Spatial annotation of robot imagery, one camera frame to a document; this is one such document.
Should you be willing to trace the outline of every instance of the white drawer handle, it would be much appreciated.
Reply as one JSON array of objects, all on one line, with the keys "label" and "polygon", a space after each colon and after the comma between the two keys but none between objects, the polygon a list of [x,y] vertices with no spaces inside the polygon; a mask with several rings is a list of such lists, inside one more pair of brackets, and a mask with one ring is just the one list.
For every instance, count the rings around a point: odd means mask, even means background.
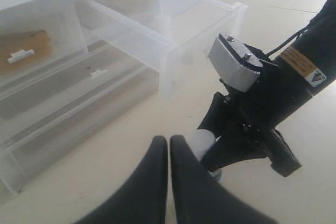
[{"label": "white drawer handle", "polygon": [[104,69],[104,70],[97,69],[95,72],[90,73],[91,74],[91,79],[94,79],[94,78],[96,78],[98,76],[101,76],[102,74],[105,74],[107,72],[108,72],[107,69]]},{"label": "white drawer handle", "polygon": [[12,54],[10,54],[10,58],[7,59],[8,63],[11,64],[11,63],[15,63],[19,60],[22,60],[30,55],[33,55],[35,52],[34,50],[28,50],[28,51],[25,51],[25,50],[20,50],[18,52],[14,52]]}]

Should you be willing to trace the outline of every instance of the tiled floor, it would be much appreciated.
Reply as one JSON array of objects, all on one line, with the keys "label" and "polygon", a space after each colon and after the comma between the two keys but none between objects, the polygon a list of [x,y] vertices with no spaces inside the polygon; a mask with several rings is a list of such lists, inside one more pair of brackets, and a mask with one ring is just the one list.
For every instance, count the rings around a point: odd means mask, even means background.
[{"label": "tiled floor", "polygon": [[[241,39],[265,51],[303,27],[325,0],[237,0],[249,5]],[[101,130],[0,206],[0,223],[71,223],[111,195],[133,171],[152,136],[188,137],[212,95],[223,91],[214,71],[173,103],[153,95]],[[280,223],[336,223],[336,84],[279,125],[303,167],[288,178],[268,160],[224,169],[222,184]],[[167,223],[175,223],[171,192]]]}]

